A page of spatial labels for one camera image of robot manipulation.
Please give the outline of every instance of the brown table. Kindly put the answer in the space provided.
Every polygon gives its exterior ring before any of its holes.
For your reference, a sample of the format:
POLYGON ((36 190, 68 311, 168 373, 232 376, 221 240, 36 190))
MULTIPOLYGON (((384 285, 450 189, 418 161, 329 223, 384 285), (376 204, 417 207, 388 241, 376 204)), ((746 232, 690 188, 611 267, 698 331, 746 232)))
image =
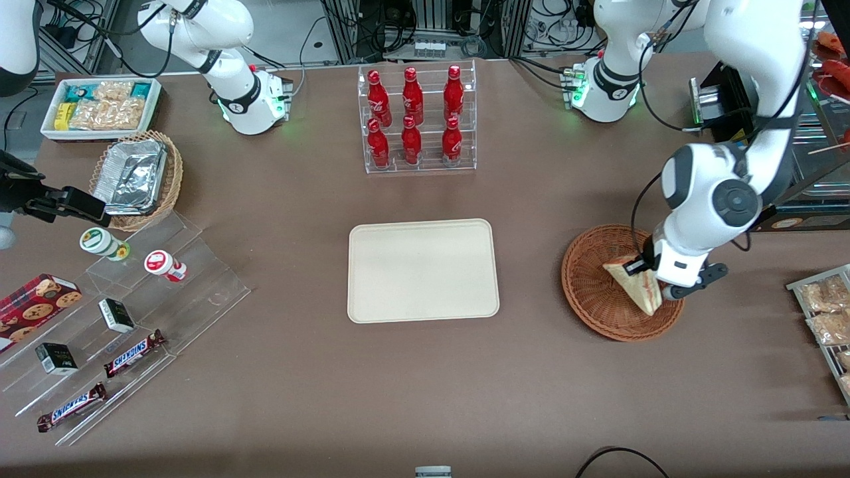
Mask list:
MULTIPOLYGON (((654 108, 683 123, 687 79, 714 62, 655 57, 654 108)), ((597 124, 511 63, 477 66, 479 169, 427 178, 364 173, 355 68, 309 71, 292 121, 256 137, 222 120, 202 77, 162 77, 158 128, 185 161, 177 210, 256 289, 73 447, 0 407, 0 475, 399 477, 450 464, 459 478, 563 477, 609 445, 672 476, 847 475, 850 424, 814 420, 844 410, 841 396, 784 288, 850 263, 847 235, 720 248, 730 276, 688 299, 670 332, 607 340, 567 305, 561 257, 586 228, 627 222, 646 181, 694 138, 642 105, 597 124), (462 218, 492 223, 496 316, 348 319, 353 227, 462 218)), ((103 148, 46 140, 37 166, 52 185, 85 187, 103 148)), ((638 225, 666 211, 654 190, 638 225)), ((0 293, 43 271, 78 276, 93 261, 77 246, 85 227, 17 218, 0 293)), ((611 455, 586 474, 615 475, 656 476, 611 455)))

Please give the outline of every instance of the cookie box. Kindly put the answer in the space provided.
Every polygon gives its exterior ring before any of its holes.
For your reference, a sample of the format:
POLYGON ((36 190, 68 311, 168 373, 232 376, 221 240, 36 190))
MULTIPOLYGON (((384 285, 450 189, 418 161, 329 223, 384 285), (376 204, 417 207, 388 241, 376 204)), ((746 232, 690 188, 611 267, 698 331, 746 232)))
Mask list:
POLYGON ((41 274, 0 300, 0 353, 81 298, 73 282, 41 274))

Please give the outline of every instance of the round wicker basket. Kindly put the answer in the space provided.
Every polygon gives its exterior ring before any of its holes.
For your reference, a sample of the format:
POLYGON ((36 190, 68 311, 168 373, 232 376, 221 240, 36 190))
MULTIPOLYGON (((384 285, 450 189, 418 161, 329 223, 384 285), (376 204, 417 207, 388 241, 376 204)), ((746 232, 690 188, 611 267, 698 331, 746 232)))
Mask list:
MULTIPOLYGON (((177 147, 174 146, 174 143, 165 134, 157 131, 145 131, 121 138, 118 141, 130 142, 141 141, 143 139, 156 139, 165 143, 168 147, 166 169, 162 177, 162 186, 160 187, 159 205, 153 213, 147 216, 112 216, 112 221, 109 224, 110 228, 135 232, 157 218, 164 218, 174 208, 174 203, 177 202, 177 196, 180 194, 180 181, 183 179, 183 159, 180 157, 180 151, 177 151, 177 147)), ((105 159, 106 151, 100 155, 100 160, 97 166, 94 167, 94 174, 92 174, 92 178, 88 181, 89 194, 94 192, 94 187, 98 184, 100 169, 103 167, 105 159)))
MULTIPOLYGON (((637 231, 639 243, 649 234, 637 231)), ((647 316, 629 298, 602 265, 636 254, 626 225, 600 225, 586 230, 569 245, 561 264, 561 285, 569 305, 588 327, 623 342, 654 339, 672 327, 684 307, 683 300, 664 300, 647 316)))

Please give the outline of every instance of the coca-cola bottle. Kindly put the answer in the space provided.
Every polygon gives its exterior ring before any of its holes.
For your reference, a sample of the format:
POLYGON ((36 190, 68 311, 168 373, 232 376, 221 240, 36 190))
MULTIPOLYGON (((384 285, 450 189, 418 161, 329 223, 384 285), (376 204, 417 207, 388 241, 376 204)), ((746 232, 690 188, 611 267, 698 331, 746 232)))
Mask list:
POLYGON ((389 112, 389 95, 381 84, 381 75, 372 70, 366 77, 369 79, 369 109, 381 126, 389 128, 393 124, 393 115, 389 112))
POLYGON ((405 69, 405 90, 401 98, 405 102, 405 114, 412 116, 418 126, 425 121, 425 103, 416 73, 417 69, 412 66, 405 69))
POLYGON ((445 121, 443 132, 443 164, 449 168, 457 166, 461 161, 461 141, 463 137, 457 129, 457 117, 445 121))
POLYGON ((449 81, 443 90, 443 115, 446 121, 450 117, 459 117, 463 112, 463 85, 461 84, 461 67, 449 66, 449 81))
POLYGON ((416 166, 422 158, 422 135, 419 134, 413 116, 406 116, 404 121, 405 130, 401 133, 401 142, 405 146, 405 161, 411 166, 416 166))
POLYGON ((369 128, 366 142, 369 143, 369 152, 372 156, 372 162, 375 163, 375 168, 389 168, 389 143, 387 137, 381 131, 381 123, 376 118, 369 118, 366 126, 369 128))

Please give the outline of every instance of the bottle cap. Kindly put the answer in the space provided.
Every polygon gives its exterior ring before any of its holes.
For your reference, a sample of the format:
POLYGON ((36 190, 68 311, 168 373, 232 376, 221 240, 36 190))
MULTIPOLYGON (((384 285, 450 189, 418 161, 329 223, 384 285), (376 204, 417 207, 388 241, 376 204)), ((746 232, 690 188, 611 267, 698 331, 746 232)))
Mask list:
POLYGON ((162 250, 148 254, 144 260, 144 269, 154 276, 161 276, 174 265, 174 257, 162 250))

